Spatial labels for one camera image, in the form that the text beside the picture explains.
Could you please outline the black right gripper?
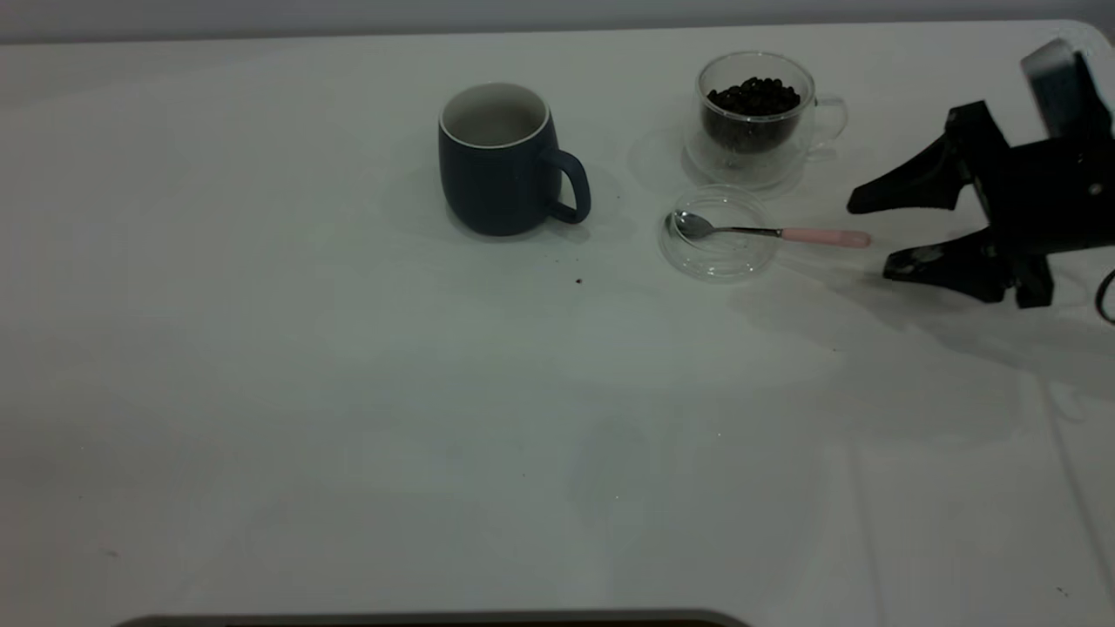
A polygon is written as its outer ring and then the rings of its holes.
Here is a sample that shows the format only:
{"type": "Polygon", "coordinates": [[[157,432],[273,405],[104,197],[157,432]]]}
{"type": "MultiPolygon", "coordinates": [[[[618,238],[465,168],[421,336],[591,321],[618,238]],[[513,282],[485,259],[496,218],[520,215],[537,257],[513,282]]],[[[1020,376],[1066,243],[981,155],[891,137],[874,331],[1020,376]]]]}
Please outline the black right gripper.
{"type": "Polygon", "coordinates": [[[849,213],[952,211],[976,184],[990,233],[891,253],[883,277],[983,303],[1004,301],[1014,284],[1019,308],[1044,308],[1054,297],[1049,255],[1114,242],[1112,175],[1112,136],[1010,147],[987,104],[975,102],[949,110],[943,135],[913,158],[853,190],[849,213]]]}

